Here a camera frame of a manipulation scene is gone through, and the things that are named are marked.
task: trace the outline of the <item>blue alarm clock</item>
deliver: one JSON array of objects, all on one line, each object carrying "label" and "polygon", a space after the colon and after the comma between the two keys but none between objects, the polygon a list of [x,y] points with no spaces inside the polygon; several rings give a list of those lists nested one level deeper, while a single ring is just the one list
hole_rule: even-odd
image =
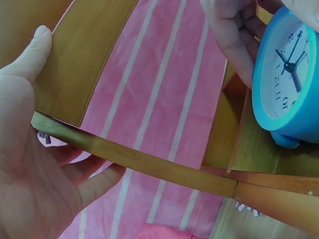
[{"label": "blue alarm clock", "polygon": [[319,34],[280,8],[260,42],[252,84],[256,121],[277,145],[291,149],[300,140],[319,143],[317,57]]}]

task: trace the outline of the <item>white stripe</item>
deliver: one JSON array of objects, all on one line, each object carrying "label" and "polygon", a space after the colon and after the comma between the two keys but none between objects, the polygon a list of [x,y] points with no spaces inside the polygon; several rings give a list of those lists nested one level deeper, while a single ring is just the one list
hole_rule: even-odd
[{"label": "white stripe", "polygon": [[[134,48],[132,50],[132,53],[130,55],[130,58],[128,60],[128,63],[125,67],[125,70],[124,70],[124,73],[123,73],[123,77],[120,81],[120,84],[115,92],[115,97],[114,97],[114,100],[112,102],[112,105],[111,105],[111,108],[110,108],[110,112],[105,120],[105,123],[104,123],[104,126],[103,126],[103,129],[102,129],[102,132],[100,134],[100,137],[102,138],[106,138],[108,133],[109,133],[109,130],[110,130],[110,126],[112,124],[112,121],[114,119],[114,115],[115,115],[115,112],[117,110],[117,107],[119,105],[119,102],[120,102],[120,98],[122,96],[122,93],[123,93],[123,90],[124,90],[124,87],[128,81],[128,78],[129,78],[129,75],[131,73],[131,70],[132,70],[132,67],[133,67],[133,64],[135,62],[135,59],[136,59],[136,56],[138,54],[138,51],[141,47],[141,43],[142,43],[142,40],[145,36],[145,33],[147,31],[147,28],[149,26],[149,23],[150,23],[150,20],[151,20],[151,16],[153,14],[153,11],[154,11],[154,8],[156,7],[156,4],[157,4],[158,0],[152,0],[152,3],[151,3],[151,6],[149,7],[148,9],[148,12],[145,16],[145,19],[144,19],[144,22],[143,22],[143,25],[142,25],[142,28],[140,30],[140,33],[136,39],[136,42],[135,42],[135,45],[134,45]],[[100,173],[103,169],[100,168],[99,170],[97,170],[92,176],[94,175],[97,175],[98,173]],[[127,170],[126,172],[126,176],[127,175],[130,175],[131,172],[129,170]],[[126,177],[124,176],[123,178],[123,185],[125,187],[125,184],[126,184],[127,180],[126,180]],[[80,227],[80,230],[82,231],[82,233],[79,234],[79,239],[83,239],[83,236],[84,236],[84,232],[85,232],[85,228],[86,228],[86,217],[87,217],[87,212],[86,210],[84,210],[81,214],[81,223],[82,224],[82,227]]]},{"label": "white stripe", "polygon": [[192,213],[192,211],[194,209],[198,193],[199,193],[198,190],[193,190],[191,195],[190,195],[190,198],[189,198],[189,201],[188,201],[188,204],[187,204],[183,219],[180,222],[179,229],[181,231],[184,231],[186,229],[189,217],[190,217],[190,215],[191,215],[191,213]]},{"label": "white stripe", "polygon": [[[180,142],[181,134],[183,132],[185,121],[186,121],[186,118],[188,115],[191,99],[193,97],[193,93],[194,93],[195,86],[197,83],[197,78],[198,78],[198,73],[199,73],[201,60],[202,60],[202,56],[203,56],[204,46],[205,46],[205,42],[207,39],[207,33],[208,33],[208,22],[205,21],[203,31],[202,31],[202,36],[201,36],[200,43],[199,43],[199,47],[197,50],[197,57],[196,57],[195,66],[193,69],[193,73],[192,73],[192,76],[190,79],[190,83],[188,86],[187,94],[186,94],[184,105],[183,105],[183,110],[182,110],[182,113],[181,113],[181,116],[180,116],[180,119],[178,122],[177,130],[175,132],[172,147],[171,147],[170,152],[169,152],[169,156],[168,156],[169,161],[175,160],[177,148],[178,148],[178,145]],[[154,218],[155,218],[156,212],[157,212],[159,205],[160,205],[160,200],[161,200],[161,197],[162,197],[162,194],[164,191],[165,184],[166,184],[166,182],[163,180],[161,180],[159,183],[159,187],[158,187],[158,190],[156,192],[156,196],[155,196],[151,211],[149,213],[147,223],[154,222]]]},{"label": "white stripe", "polygon": [[84,239],[85,227],[86,227],[86,208],[81,212],[80,227],[79,227],[79,239]]},{"label": "white stripe", "polygon": [[141,31],[137,37],[137,40],[136,40],[136,43],[134,45],[134,48],[132,50],[132,53],[130,55],[130,58],[129,58],[129,61],[126,65],[126,68],[124,70],[124,73],[123,73],[123,77],[119,83],[119,86],[115,92],[115,96],[114,96],[114,99],[113,99],[113,102],[112,102],[112,105],[111,105],[111,108],[110,108],[110,111],[109,111],[109,114],[105,120],[105,123],[104,123],[104,126],[103,126],[103,129],[102,129],[102,132],[101,132],[101,135],[100,137],[102,138],[106,138],[106,136],[108,135],[108,132],[110,130],[110,127],[111,127],[111,124],[112,124],[112,121],[113,121],[113,118],[114,118],[114,115],[115,115],[115,112],[119,106],[119,103],[120,103],[120,99],[122,97],[122,93],[123,93],[123,90],[125,88],[125,85],[129,79],[129,76],[131,74],[131,70],[133,68],[133,64],[135,62],[135,59],[136,59],[136,56],[139,52],[139,49],[141,47],[141,43],[142,43],[142,40],[146,34],[146,31],[148,29],[148,26],[149,26],[149,23],[150,23],[150,20],[151,20],[151,17],[152,17],[152,14],[153,14],[153,10],[154,8],[156,7],[156,4],[157,4],[158,0],[152,0],[152,4],[146,14],[146,17],[145,17],[145,20],[143,22],[143,25],[142,25],[142,28],[141,28]]},{"label": "white stripe", "polygon": [[[145,131],[147,129],[147,126],[149,124],[152,112],[153,112],[153,108],[154,108],[154,104],[156,102],[159,90],[160,90],[160,85],[163,81],[163,77],[168,65],[168,61],[169,61],[169,57],[171,54],[171,51],[173,49],[174,43],[175,43],[175,39],[176,39],[176,35],[177,35],[177,31],[179,28],[179,24],[183,15],[183,11],[186,5],[186,0],[182,0],[175,18],[175,22],[172,28],[172,32],[170,34],[169,40],[168,40],[168,44],[162,59],[162,62],[160,64],[159,67],[159,72],[158,75],[156,77],[156,81],[154,83],[153,89],[152,89],[152,93],[141,123],[141,127],[139,129],[138,135],[137,135],[137,139],[134,143],[134,149],[139,150],[143,139],[144,139],[144,135],[145,135]],[[132,176],[132,170],[127,170],[127,173],[124,176],[123,179],[123,184],[120,190],[120,195],[119,195],[119,200],[117,201],[116,204],[116,209],[115,209],[115,216],[113,219],[113,223],[112,223],[112,228],[111,228],[111,233],[110,233],[110,239],[115,239],[117,237],[117,232],[118,232],[118,228],[119,228],[119,224],[120,224],[120,219],[121,219],[121,215],[122,215],[122,210],[123,210],[123,206],[124,206],[124,202],[125,202],[125,198],[127,195],[127,191],[129,188],[129,184],[130,184],[130,180],[131,180],[131,176]]]}]

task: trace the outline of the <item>wood grain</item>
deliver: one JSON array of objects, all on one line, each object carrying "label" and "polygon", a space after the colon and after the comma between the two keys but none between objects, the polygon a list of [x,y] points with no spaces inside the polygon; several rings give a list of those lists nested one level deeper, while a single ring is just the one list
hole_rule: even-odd
[{"label": "wood grain", "polygon": [[51,30],[72,0],[1,0],[0,68],[14,61],[29,44],[38,26]]},{"label": "wood grain", "polygon": [[256,122],[251,102],[251,92],[241,118],[241,126],[231,170],[275,173],[281,148],[276,146],[268,131]]},{"label": "wood grain", "polygon": [[228,168],[235,146],[244,98],[221,92],[202,165]]},{"label": "wood grain", "polygon": [[63,142],[141,173],[199,191],[232,198],[236,180],[176,164],[100,138],[35,112],[32,125]]},{"label": "wood grain", "polygon": [[138,0],[76,0],[53,34],[34,85],[36,110],[80,126],[105,63]]},{"label": "wood grain", "polygon": [[319,196],[319,178],[279,175],[270,173],[255,173],[225,169],[202,167],[201,170],[214,175],[235,179],[240,182],[251,183],[268,188],[283,190],[305,195]]},{"label": "wood grain", "polygon": [[235,199],[280,222],[319,235],[319,197],[239,182]]},{"label": "wood grain", "polygon": [[251,94],[247,99],[230,169],[319,177],[319,145],[302,142],[292,150],[275,145],[270,133],[256,122]]},{"label": "wood grain", "polygon": [[225,199],[209,239],[318,239],[306,232],[261,214],[235,208],[236,201]]}]

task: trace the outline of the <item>hand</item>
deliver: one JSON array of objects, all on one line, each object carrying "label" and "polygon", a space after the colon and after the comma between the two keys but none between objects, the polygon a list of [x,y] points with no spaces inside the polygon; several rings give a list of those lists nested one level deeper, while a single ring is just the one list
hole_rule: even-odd
[{"label": "hand", "polygon": [[300,80],[297,76],[297,73],[296,73],[296,71],[293,71],[290,74],[291,74],[291,77],[292,77],[293,82],[295,84],[296,91],[297,91],[297,93],[299,93],[301,91],[301,83],[300,83]]},{"label": "hand", "polygon": [[319,1],[212,0],[210,23],[215,39],[242,81],[251,88],[259,42],[266,25],[256,16],[256,2],[274,14],[283,4],[303,22],[319,31]]},{"label": "hand", "polygon": [[88,177],[105,160],[69,145],[44,147],[30,125],[32,83],[45,64],[51,32],[41,26],[29,46],[0,70],[0,238],[57,238],[75,216],[105,194],[125,169],[111,165]]}]

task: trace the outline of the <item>pink striped towel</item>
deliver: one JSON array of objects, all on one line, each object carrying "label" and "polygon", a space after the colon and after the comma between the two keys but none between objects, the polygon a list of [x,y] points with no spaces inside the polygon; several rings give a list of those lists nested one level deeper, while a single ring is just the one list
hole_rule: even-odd
[{"label": "pink striped towel", "polygon": [[[82,129],[199,168],[225,61],[199,1],[139,0],[105,66]],[[60,238],[134,239],[145,223],[209,238],[221,203],[222,197],[127,170]]]},{"label": "pink striped towel", "polygon": [[145,224],[136,239],[200,239],[163,225]]}]

